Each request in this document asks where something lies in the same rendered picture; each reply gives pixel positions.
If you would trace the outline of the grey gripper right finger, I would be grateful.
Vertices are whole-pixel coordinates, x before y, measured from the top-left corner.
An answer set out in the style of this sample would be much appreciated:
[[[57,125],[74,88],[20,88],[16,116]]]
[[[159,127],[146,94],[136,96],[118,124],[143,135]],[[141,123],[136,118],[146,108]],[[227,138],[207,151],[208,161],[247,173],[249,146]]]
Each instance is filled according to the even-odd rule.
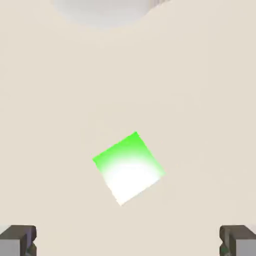
[[[222,225],[219,256],[256,256],[256,234],[245,225]]]

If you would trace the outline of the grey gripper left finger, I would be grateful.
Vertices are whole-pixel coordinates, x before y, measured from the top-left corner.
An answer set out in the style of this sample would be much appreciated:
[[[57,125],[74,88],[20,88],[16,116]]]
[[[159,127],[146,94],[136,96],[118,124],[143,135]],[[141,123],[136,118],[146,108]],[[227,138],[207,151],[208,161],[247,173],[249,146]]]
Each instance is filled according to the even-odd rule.
[[[34,225],[0,225],[0,256],[37,256]]]

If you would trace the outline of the small green cube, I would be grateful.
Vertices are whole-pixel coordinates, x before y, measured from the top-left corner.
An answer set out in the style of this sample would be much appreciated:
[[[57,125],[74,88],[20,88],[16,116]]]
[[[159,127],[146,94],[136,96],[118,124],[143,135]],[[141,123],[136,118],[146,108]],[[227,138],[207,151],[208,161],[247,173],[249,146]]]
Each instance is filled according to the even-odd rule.
[[[137,132],[101,152],[92,160],[120,206],[165,175],[163,167]]]

